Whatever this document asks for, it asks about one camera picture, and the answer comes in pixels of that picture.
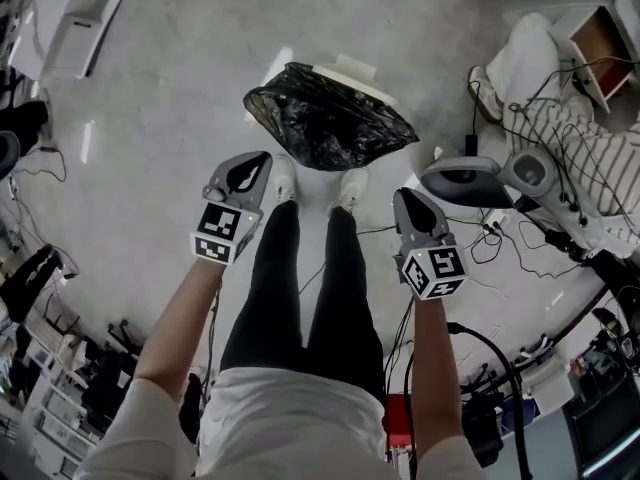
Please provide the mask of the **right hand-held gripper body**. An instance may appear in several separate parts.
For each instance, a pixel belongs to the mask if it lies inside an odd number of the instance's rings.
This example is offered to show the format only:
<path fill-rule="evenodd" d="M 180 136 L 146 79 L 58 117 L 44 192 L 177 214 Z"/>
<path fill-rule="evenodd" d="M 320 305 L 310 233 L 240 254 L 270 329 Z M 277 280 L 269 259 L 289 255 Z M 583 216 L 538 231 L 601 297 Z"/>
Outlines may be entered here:
<path fill-rule="evenodd" d="M 412 190 L 436 216 L 431 232 L 411 228 L 401 199 L 402 190 Z M 408 187 L 394 193 L 393 211 L 396 232 L 401 239 L 394 256 L 400 279 L 407 283 L 417 299 L 439 299 L 454 294 L 467 278 L 464 252 L 456 243 L 447 219 L 427 195 Z"/>

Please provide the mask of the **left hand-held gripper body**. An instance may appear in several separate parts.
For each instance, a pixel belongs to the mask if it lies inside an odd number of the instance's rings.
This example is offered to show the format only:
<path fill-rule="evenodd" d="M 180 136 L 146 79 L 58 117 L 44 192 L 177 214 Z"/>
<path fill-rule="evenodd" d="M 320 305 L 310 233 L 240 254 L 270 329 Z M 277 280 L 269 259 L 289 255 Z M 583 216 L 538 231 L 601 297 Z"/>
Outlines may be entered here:
<path fill-rule="evenodd" d="M 248 192 L 230 192 L 228 172 L 240 164 L 257 164 L 261 171 Z M 222 162 L 202 189 L 204 212 L 190 235 L 192 254 L 225 266 L 233 264 L 255 236 L 263 218 L 261 204 L 273 158 L 266 151 L 237 155 Z"/>

